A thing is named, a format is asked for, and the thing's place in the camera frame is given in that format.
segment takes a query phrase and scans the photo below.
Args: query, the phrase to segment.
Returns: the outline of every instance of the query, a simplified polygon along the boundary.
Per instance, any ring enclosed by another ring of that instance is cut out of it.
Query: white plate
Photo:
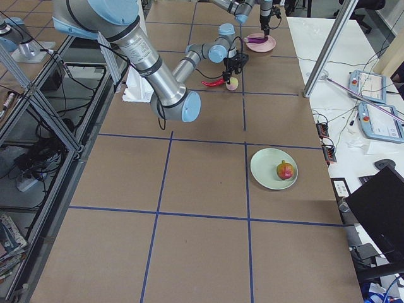
[[[286,180],[282,180],[276,174],[276,167],[281,164],[282,160],[292,164],[295,172],[293,177]],[[292,186],[297,179],[297,165],[295,160],[283,150],[277,150],[276,148],[265,148],[257,151],[255,155],[252,156],[250,169],[258,183],[270,189],[288,188]]]

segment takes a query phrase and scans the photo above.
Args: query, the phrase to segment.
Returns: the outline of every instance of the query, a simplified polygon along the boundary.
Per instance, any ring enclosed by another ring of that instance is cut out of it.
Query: toy fruit
[[[293,165],[282,160],[282,163],[276,167],[276,174],[282,180],[290,179],[293,177],[295,171]]]

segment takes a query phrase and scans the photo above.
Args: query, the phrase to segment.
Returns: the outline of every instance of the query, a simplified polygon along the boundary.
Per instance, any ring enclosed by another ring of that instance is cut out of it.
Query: black monitor
[[[386,166],[347,197],[358,222],[389,264],[358,273],[367,280],[404,272],[404,178]]]

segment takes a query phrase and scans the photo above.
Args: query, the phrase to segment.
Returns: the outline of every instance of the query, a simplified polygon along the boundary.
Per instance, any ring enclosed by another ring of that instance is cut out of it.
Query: red chili pepper
[[[209,86],[209,87],[214,87],[214,86],[222,85],[222,84],[226,83],[226,81],[223,80],[223,78],[221,78],[221,79],[216,80],[216,81],[214,81],[214,82],[205,82],[205,81],[202,81],[201,83],[202,83],[203,85],[206,85],[206,86]]]

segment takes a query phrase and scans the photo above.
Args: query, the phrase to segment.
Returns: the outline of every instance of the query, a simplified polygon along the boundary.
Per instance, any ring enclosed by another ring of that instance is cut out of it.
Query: cardboard table surface
[[[238,33],[259,32],[258,15]],[[212,4],[154,2],[146,26],[174,69],[221,21]],[[31,302],[362,301],[286,18],[278,30],[236,91],[193,73],[195,122],[162,131],[150,105],[115,96]],[[293,186],[254,179],[263,148],[294,158]]]

